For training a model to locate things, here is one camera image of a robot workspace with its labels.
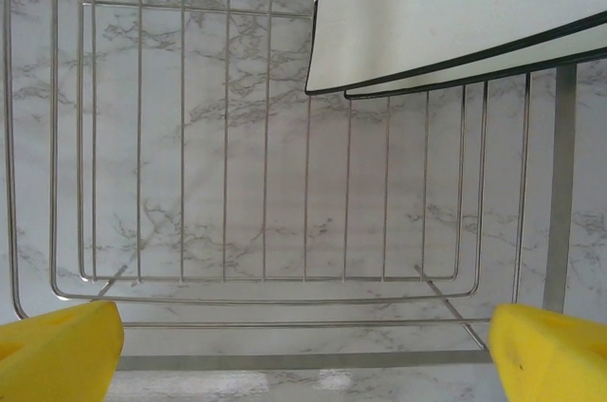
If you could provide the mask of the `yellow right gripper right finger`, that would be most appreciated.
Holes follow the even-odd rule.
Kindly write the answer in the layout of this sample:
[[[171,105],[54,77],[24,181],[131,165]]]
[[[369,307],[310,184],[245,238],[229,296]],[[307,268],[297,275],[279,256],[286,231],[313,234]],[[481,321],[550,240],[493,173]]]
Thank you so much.
[[[500,304],[488,349],[508,402],[607,402],[607,324]]]

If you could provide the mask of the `square floral plate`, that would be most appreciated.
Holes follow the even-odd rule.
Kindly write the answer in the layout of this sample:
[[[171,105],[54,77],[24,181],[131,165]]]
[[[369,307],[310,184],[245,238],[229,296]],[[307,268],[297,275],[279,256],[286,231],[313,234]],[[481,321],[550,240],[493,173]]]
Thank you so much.
[[[305,91],[341,92],[372,68],[404,73],[571,40],[607,40],[607,0],[316,0]]]
[[[530,46],[484,60],[441,67],[432,72],[407,74],[395,69],[381,71],[374,67],[370,73],[358,73],[352,78],[346,87],[345,97],[357,100],[427,92],[604,57],[607,57],[607,40],[595,43],[585,39],[581,45],[575,46],[567,39],[553,44]]]

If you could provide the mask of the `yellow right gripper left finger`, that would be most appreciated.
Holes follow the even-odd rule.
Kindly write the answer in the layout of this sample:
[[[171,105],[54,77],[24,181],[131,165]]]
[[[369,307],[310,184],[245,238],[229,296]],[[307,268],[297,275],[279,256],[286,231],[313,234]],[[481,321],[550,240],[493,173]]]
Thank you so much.
[[[0,402],[103,402],[123,342],[110,301],[0,325]]]

